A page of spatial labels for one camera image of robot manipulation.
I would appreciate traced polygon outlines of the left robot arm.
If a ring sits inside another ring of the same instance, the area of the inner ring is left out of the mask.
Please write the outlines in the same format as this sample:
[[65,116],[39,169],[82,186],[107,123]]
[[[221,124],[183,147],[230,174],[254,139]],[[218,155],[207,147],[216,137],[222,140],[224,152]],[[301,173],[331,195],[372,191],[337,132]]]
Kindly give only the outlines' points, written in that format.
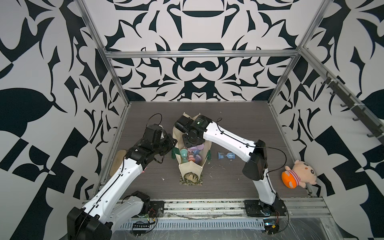
[[130,184],[155,160],[175,147],[177,140],[159,124],[146,127],[122,158],[122,163],[103,188],[82,208],[74,207],[67,215],[69,240],[109,240],[128,219],[146,214],[151,198],[136,191],[122,204],[118,201]]

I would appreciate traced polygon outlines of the light blue hourglass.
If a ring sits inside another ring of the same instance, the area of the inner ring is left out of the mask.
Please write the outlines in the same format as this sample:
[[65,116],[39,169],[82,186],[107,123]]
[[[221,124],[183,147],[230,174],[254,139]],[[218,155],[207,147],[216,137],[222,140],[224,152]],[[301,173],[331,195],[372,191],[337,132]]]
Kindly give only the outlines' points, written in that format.
[[232,152],[228,152],[228,153],[218,152],[218,159],[224,159],[224,158],[227,158],[229,160],[234,160],[236,158],[236,155]]

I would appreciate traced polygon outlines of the purple hourglass cluster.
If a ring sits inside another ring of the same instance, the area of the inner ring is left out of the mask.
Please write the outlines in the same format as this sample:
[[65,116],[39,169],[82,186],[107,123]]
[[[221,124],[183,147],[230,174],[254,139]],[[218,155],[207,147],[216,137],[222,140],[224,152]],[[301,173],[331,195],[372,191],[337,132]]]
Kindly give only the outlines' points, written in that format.
[[202,157],[201,157],[199,154],[196,154],[196,155],[194,155],[194,157],[193,157],[193,161],[194,161],[196,164],[199,164],[199,163],[202,161]]

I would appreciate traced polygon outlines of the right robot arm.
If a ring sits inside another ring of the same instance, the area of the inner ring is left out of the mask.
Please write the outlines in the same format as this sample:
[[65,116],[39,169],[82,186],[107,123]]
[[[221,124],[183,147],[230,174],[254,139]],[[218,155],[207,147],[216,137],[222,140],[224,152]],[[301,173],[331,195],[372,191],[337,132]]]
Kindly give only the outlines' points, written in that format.
[[252,180],[259,199],[245,200],[246,214],[249,217],[281,217],[287,215],[287,207],[275,191],[269,177],[266,143],[256,142],[237,136],[219,126],[218,121],[198,115],[195,119],[181,116],[174,127],[182,133],[186,147],[196,147],[206,142],[215,143],[234,153],[245,162],[243,175]]

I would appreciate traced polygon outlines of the green hourglass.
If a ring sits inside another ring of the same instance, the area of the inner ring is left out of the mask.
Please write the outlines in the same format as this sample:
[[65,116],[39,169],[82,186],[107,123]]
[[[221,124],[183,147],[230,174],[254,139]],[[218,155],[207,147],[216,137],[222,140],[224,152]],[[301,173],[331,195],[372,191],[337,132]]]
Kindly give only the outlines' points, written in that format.
[[182,148],[180,150],[180,156],[181,156],[181,163],[184,164],[184,163],[187,163],[188,162],[188,149],[186,148]]

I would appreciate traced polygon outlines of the cream canvas tote bag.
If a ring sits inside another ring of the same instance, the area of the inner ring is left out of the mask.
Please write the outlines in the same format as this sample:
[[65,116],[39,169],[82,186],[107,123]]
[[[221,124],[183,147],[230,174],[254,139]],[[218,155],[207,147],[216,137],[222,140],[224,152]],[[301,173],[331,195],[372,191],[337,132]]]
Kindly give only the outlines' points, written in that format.
[[[183,113],[182,116],[190,117],[193,120],[197,118],[198,115],[195,117],[191,117],[187,115],[186,113]],[[179,164],[179,171],[181,173],[181,184],[185,185],[201,185],[202,180],[202,172],[204,165],[206,162],[211,160],[211,146],[212,143],[208,140],[205,140],[204,142],[204,149],[201,151],[194,151],[194,152],[188,152],[188,162],[182,164],[181,163],[181,156],[180,156],[180,150],[182,148],[186,148],[184,145],[184,141],[182,138],[183,133],[175,128],[175,125],[173,127],[173,138],[177,140],[177,143],[175,147],[172,150],[172,158],[176,159]],[[193,161],[194,155],[199,154],[202,157],[202,161],[199,164],[196,164]]]

